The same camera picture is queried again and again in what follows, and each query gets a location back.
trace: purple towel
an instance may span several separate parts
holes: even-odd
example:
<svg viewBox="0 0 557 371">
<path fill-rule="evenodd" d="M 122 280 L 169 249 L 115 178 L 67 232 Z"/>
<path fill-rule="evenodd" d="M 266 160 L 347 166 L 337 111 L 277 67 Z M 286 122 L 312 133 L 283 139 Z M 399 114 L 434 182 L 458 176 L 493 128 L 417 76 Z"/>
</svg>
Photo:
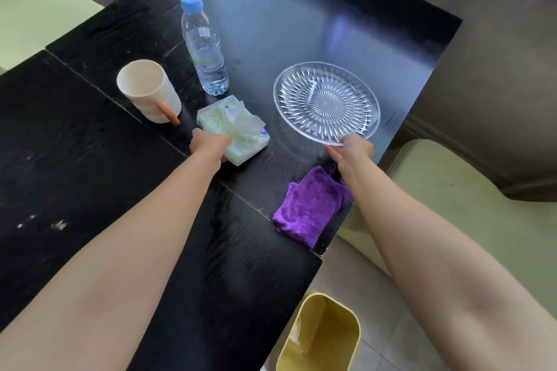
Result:
<svg viewBox="0 0 557 371">
<path fill-rule="evenodd" d="M 300 183 L 290 183 L 273 221 L 279 233 L 313 248 L 329 220 L 350 198 L 350 191 L 318 166 Z"/>
</svg>

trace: chair seat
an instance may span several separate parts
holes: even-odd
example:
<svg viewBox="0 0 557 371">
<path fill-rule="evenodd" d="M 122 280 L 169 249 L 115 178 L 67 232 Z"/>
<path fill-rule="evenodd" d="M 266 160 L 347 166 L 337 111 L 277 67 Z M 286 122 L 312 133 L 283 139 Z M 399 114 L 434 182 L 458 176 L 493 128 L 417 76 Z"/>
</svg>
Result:
<svg viewBox="0 0 557 371">
<path fill-rule="evenodd" d="M 388 175 L 481 245 L 557 317 L 557 203 L 515 201 L 450 150 L 406 144 Z M 388 273 L 356 206 L 339 235 Z"/>
<path fill-rule="evenodd" d="M 0 66 L 14 67 L 101 9 L 91 0 L 0 0 Z"/>
</svg>

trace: orange mug handle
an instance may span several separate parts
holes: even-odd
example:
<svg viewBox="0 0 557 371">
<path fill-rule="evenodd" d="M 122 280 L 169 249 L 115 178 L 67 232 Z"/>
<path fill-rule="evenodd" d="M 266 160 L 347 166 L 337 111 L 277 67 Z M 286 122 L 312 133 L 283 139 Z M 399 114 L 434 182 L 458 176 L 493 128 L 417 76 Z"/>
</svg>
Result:
<svg viewBox="0 0 557 371">
<path fill-rule="evenodd" d="M 172 109 L 168 107 L 164 101 L 157 101 L 157 106 L 159 107 L 160 111 L 164 113 L 164 115 L 167 117 L 172 125 L 177 126 L 180 124 L 180 119 L 178 119 L 178 116 L 174 114 Z"/>
</svg>

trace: person's right arm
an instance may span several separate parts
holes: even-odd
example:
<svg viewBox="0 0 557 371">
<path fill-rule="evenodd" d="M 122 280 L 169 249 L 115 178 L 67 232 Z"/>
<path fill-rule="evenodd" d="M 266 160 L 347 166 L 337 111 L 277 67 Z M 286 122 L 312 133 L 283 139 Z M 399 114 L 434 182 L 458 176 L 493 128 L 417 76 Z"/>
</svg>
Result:
<svg viewBox="0 0 557 371">
<path fill-rule="evenodd" d="M 414 316 L 453 371 L 557 370 L 557 321 L 491 255 L 402 191 L 349 135 L 325 146 Z"/>
</svg>

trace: gray wall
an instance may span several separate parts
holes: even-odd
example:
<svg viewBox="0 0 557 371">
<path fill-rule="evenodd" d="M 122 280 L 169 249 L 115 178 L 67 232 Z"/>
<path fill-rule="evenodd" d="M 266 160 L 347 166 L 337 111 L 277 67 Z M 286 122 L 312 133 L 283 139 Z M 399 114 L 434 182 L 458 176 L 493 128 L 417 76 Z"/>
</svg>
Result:
<svg viewBox="0 0 557 371">
<path fill-rule="evenodd" d="M 501 186 L 553 180 L 557 0 L 427 1 L 464 22 L 407 126 L 436 135 Z"/>
</svg>

